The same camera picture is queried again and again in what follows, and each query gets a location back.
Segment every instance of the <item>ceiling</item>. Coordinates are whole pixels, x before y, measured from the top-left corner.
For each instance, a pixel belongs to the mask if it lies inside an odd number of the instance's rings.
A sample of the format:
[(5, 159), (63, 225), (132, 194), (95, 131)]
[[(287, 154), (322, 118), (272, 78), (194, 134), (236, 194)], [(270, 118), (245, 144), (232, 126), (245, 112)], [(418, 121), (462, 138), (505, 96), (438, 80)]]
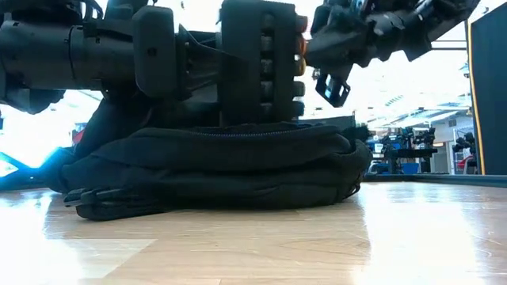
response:
[[(97, 2), (104, 8), (107, 4), (107, 0)], [(322, 0), (283, 2), (295, 3), (297, 12), (307, 15), (312, 21), (314, 9)], [(484, 11), (492, 10), (503, 2), (482, 0), (471, 20), (475, 21)], [(187, 29), (215, 30), (221, 0), (184, 0), (185, 9), (181, 8), (179, 0), (158, 3), (172, 8), (175, 21), (181, 22)], [(434, 46), (462, 48), (466, 47), (464, 41), (465, 28), (459, 25), (442, 36)], [(455, 115), (455, 112), (470, 106), (470, 86), (463, 76), (466, 63), (465, 51), (431, 51), (412, 63), (406, 60), (402, 52), (397, 52), (385, 63), (374, 60), (364, 69), (355, 66), (348, 81), (352, 92), (342, 109), (331, 108), (313, 91), (311, 70), (298, 79), (307, 84), (304, 98), (306, 116), (339, 116), (355, 112), (359, 121), (382, 127), (431, 120), (432, 117), (445, 114)], [(69, 90), (65, 98), (51, 109), (66, 113), (74, 122), (85, 122), (97, 108), (100, 99), (98, 92)]]

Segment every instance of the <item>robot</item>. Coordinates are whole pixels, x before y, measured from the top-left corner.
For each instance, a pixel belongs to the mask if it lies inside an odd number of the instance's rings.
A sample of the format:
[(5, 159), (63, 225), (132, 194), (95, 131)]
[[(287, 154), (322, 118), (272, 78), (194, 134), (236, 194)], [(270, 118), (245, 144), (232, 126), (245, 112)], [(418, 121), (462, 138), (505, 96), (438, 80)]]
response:
[(307, 18), (280, 2), (225, 0), (219, 31), (201, 32), (148, 0), (0, 0), (0, 102), (36, 114), (66, 89), (102, 92), (79, 144), (41, 170), (86, 219), (329, 205), (359, 191), (372, 154), (357, 132), (297, 123), (295, 76), (317, 69), (341, 107), (354, 64), (415, 60), (478, 2), (326, 0), (306, 41)]

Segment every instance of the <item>robotic arm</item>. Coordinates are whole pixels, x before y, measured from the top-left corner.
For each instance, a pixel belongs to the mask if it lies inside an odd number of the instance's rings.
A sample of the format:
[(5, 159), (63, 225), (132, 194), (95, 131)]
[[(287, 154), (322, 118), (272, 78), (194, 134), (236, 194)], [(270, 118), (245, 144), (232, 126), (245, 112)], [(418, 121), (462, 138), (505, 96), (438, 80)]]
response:
[[(392, 52), (401, 50), (409, 60), (414, 60), (431, 50), (432, 41), (467, 19), (478, 2), (325, 0), (315, 11), (313, 38), (303, 51), (307, 65), (321, 72), (317, 90), (333, 106), (342, 106), (349, 91), (346, 80), (353, 64), (366, 67), (374, 58), (385, 61)], [(272, 19), (276, 25), (285, 21), (295, 25), (296, 17), (291, 18), (295, 16), (294, 8), (292, 13), (287, 13), (288, 4), (226, 0), (221, 10), (221, 35), (224, 29), (233, 29), (230, 21), (223, 20), (227, 17), (224, 7), (254, 11), (261, 5), (286, 15), (280, 19), (288, 17), (282, 21)], [(97, 18), (92, 17), (93, 10), (97, 11)], [(66, 89), (100, 90), (111, 100), (124, 100), (141, 93), (155, 100), (184, 101), (199, 89), (230, 81), (233, 75), (227, 79), (223, 76), (227, 70), (238, 74), (252, 70), (251, 63), (235, 54), (231, 47), (245, 48), (244, 43), (227, 42), (220, 34), (190, 32), (181, 26), (175, 33), (172, 11), (149, 6), (148, 0), (109, 0), (105, 13), (94, 0), (0, 0), (0, 14), (3, 15), (0, 103), (32, 114), (57, 102)], [(296, 41), (287, 32), (280, 33), (281, 28), (266, 28), (264, 25), (270, 25), (270, 21), (265, 20), (261, 29), (272, 29), (277, 39), (289, 42), (287, 45)], [(261, 50), (258, 39), (262, 38), (262, 31), (258, 31), (257, 38), (250, 39), (250, 46), (258, 50)], [(287, 52), (274, 51), (274, 54), (276, 64), (293, 58)], [(269, 69), (269, 64), (275, 63), (268, 61), (258, 68)], [(331, 87), (325, 79), (328, 74)], [(259, 102), (276, 105), (282, 101), (276, 99), (283, 96), (276, 93), (286, 93), (276, 87), (282, 79), (278, 75), (274, 78), (274, 85), (262, 85), (254, 90), (262, 93)], [(285, 97), (284, 104), (302, 95), (297, 89), (294, 87), (294, 94)], [(244, 101), (247, 100), (234, 102), (245, 104)]]

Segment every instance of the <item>black fabric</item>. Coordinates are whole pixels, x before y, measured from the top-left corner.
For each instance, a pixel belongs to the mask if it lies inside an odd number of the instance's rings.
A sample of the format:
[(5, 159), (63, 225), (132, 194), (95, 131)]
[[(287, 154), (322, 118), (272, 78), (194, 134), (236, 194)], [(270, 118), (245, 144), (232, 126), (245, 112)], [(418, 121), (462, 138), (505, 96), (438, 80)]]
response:
[(88, 154), (61, 149), (43, 166), (49, 187), (86, 219), (175, 207), (330, 205), (359, 190), (372, 159), (336, 127), (297, 123), (140, 127), (122, 139), (105, 137)]

